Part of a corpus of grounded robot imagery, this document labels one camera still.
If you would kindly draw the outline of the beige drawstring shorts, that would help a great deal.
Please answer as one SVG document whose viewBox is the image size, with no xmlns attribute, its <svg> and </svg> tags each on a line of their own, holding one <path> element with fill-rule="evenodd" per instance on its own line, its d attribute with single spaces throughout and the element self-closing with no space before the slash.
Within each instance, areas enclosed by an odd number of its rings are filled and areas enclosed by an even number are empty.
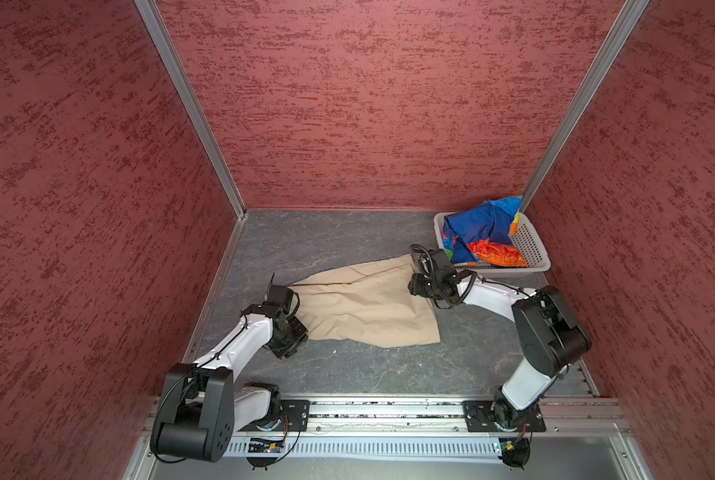
<svg viewBox="0 0 715 480">
<path fill-rule="evenodd" d="M 297 318 L 312 340 L 395 348 L 441 341 L 433 304 L 409 293 L 413 260 L 403 256 L 313 274 L 291 286 Z"/>
</svg>

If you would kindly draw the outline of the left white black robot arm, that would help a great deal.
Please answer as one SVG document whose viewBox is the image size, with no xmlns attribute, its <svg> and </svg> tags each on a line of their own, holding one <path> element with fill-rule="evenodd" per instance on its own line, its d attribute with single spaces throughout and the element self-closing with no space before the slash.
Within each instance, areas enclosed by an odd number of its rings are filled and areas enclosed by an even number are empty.
<svg viewBox="0 0 715 480">
<path fill-rule="evenodd" d="M 177 363 L 167 372 L 149 450 L 164 464 L 186 460 L 217 462 L 235 432 L 253 425 L 282 430 L 289 420 L 279 387 L 249 383 L 234 390 L 235 377 L 260 350 L 287 358 L 305 342 L 307 330 L 298 307 L 265 301 L 241 312 L 237 326 L 211 352 L 192 363 Z"/>
</svg>

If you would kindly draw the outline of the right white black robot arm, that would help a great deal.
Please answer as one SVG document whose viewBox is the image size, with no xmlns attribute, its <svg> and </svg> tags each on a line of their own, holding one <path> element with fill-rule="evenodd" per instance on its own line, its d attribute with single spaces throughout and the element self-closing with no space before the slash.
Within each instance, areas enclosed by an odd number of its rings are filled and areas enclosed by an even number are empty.
<svg viewBox="0 0 715 480">
<path fill-rule="evenodd" d="M 438 308 L 483 308 L 515 324 L 523 359 L 495 390 L 487 418 L 505 432 L 531 420 L 531 410 L 571 364 L 591 350 L 591 338 L 565 296 L 553 286 L 521 289 L 452 267 L 415 267 L 409 293 Z"/>
</svg>

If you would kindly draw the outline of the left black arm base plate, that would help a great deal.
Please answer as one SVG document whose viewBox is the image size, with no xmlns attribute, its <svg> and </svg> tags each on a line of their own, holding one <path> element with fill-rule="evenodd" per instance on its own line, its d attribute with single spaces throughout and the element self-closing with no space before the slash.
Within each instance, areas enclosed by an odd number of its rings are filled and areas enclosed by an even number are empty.
<svg viewBox="0 0 715 480">
<path fill-rule="evenodd" d="M 311 402 L 301 399 L 281 400 L 279 420 L 273 432 L 305 432 L 307 430 Z"/>
</svg>

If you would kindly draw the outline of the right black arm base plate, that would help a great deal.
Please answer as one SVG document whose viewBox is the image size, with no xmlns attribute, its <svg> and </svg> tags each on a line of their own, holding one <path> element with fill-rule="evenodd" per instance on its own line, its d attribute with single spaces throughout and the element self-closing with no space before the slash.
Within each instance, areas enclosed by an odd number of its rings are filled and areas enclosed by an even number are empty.
<svg viewBox="0 0 715 480">
<path fill-rule="evenodd" d="M 471 433 L 543 433 L 547 431 L 539 404 L 515 410 L 505 400 L 463 401 L 463 418 Z"/>
</svg>

